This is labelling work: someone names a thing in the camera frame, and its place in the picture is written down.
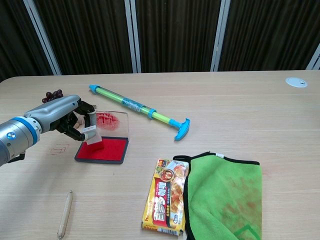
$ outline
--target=green microfiber cloth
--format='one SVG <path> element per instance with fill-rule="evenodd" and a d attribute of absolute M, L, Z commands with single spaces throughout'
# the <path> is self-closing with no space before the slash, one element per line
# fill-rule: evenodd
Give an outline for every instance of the green microfiber cloth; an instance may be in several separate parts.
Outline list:
<path fill-rule="evenodd" d="M 190 166 L 183 192 L 188 240 L 262 239 L 262 171 L 258 162 L 212 152 L 173 159 Z"/>

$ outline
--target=dark curtain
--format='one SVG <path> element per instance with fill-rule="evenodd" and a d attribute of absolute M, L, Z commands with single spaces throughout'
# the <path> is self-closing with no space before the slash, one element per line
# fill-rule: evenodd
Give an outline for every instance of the dark curtain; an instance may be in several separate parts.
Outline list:
<path fill-rule="evenodd" d="M 210 71 L 220 0 L 136 0 L 141 71 Z"/>
<path fill-rule="evenodd" d="M 23 1 L 0 0 L 0 82 L 52 74 Z"/>
<path fill-rule="evenodd" d="M 123 0 L 34 3 L 62 74 L 132 73 Z"/>
<path fill-rule="evenodd" d="M 218 69 L 304 70 L 319 43 L 319 0 L 232 0 Z"/>

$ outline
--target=snack package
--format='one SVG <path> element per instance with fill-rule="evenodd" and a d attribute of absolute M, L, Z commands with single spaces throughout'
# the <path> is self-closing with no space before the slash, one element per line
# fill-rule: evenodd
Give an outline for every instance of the snack package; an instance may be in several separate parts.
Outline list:
<path fill-rule="evenodd" d="M 185 230 L 184 185 L 189 164 L 159 159 L 142 217 L 142 227 L 179 236 Z"/>

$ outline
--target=table surface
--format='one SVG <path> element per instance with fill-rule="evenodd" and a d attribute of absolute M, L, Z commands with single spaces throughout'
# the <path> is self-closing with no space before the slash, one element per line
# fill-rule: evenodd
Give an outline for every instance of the table surface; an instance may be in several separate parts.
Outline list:
<path fill-rule="evenodd" d="M 287 77 L 303 78 L 308 87 L 292 87 Z M 178 121 L 190 118 L 190 130 L 174 142 L 175 129 L 93 95 L 88 84 Z M 260 162 L 263 239 L 319 239 L 320 71 L 14 77 L 0 83 L 0 123 L 57 89 L 101 111 L 128 112 L 124 162 L 77 162 L 79 142 L 57 131 L 42 134 L 25 160 L 0 167 L 2 239 L 56 239 L 69 190 L 74 199 L 65 240 L 174 239 L 141 229 L 156 160 L 206 151 Z"/>

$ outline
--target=yellow package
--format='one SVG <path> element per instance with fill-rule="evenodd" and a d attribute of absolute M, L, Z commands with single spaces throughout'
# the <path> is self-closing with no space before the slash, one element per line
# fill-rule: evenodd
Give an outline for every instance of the yellow package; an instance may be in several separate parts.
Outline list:
<path fill-rule="evenodd" d="M 159 159 L 142 217 L 142 227 L 179 236 L 185 231 L 184 185 L 189 164 Z"/>

